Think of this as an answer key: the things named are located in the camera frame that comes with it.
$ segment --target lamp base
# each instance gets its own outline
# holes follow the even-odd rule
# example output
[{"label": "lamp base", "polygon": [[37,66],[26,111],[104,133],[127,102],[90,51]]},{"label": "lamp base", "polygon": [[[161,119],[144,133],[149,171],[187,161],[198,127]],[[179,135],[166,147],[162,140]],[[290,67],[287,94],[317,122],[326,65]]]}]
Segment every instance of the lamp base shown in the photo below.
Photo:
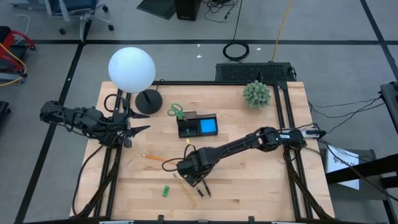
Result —
[{"label": "lamp base", "polygon": [[162,107],[163,99],[156,90],[145,90],[140,92],[136,98],[136,107],[143,114],[153,114]]}]

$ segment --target speaker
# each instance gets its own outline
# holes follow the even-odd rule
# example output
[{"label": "speaker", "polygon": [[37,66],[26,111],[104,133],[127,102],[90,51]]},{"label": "speaker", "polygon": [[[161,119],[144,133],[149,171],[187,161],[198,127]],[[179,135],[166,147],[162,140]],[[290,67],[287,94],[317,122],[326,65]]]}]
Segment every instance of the speaker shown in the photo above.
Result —
[{"label": "speaker", "polygon": [[201,0],[174,0],[177,18],[196,20]]}]

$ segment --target green scissors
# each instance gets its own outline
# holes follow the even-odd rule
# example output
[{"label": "green scissors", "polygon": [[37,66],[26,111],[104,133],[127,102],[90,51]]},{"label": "green scissors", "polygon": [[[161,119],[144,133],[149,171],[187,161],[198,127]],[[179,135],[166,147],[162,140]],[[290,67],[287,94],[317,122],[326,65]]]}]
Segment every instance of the green scissors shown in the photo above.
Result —
[{"label": "green scissors", "polygon": [[167,111],[167,114],[169,116],[176,116],[178,119],[186,120],[183,108],[178,103],[172,103],[171,108]]}]

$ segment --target white paper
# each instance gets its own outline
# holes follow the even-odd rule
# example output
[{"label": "white paper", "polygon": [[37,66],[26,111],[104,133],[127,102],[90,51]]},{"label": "white paper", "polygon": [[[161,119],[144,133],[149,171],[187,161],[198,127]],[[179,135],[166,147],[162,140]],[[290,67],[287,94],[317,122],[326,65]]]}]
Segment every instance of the white paper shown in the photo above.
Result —
[{"label": "white paper", "polygon": [[[335,146],[329,145],[329,149],[340,159],[345,161],[347,164],[351,166],[355,166],[359,164],[359,159],[357,154],[346,151],[344,149],[337,148]],[[348,166],[344,164],[341,160],[336,158],[329,150],[326,154],[326,173],[333,172],[336,170],[341,170],[347,168]],[[359,190],[359,179],[358,180],[349,180],[345,182],[340,182],[339,184],[344,185],[346,187],[351,187],[352,189]]]}]

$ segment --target white globe lamp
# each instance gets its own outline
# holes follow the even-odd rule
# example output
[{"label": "white globe lamp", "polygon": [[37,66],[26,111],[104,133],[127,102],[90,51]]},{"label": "white globe lamp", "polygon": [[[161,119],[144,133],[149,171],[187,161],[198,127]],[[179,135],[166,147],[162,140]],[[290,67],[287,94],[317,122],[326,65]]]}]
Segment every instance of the white globe lamp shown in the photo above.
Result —
[{"label": "white globe lamp", "polygon": [[153,114],[162,107],[162,96],[148,87],[155,80],[155,63],[149,54],[136,47],[118,50],[109,61],[109,76],[122,91],[139,93],[136,97],[137,109],[144,114]]}]

